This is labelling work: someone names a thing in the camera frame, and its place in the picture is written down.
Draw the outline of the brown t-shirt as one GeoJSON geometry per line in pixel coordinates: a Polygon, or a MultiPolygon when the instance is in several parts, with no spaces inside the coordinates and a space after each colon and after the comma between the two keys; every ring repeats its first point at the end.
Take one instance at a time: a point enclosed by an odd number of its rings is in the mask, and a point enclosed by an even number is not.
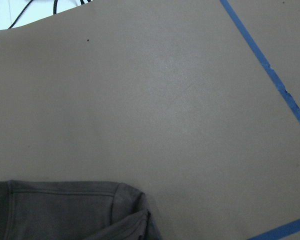
{"type": "Polygon", "coordinates": [[[0,240],[160,240],[146,195],[110,181],[0,181],[0,240]]]}

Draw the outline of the brown paper table cover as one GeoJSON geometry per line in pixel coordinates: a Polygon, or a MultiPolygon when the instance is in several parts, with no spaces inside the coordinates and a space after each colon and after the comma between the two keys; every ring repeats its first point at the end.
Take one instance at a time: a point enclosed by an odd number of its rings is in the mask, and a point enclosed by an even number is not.
{"type": "Polygon", "coordinates": [[[300,123],[219,0],[95,0],[0,30],[0,181],[114,181],[166,240],[300,219],[300,123]]]}

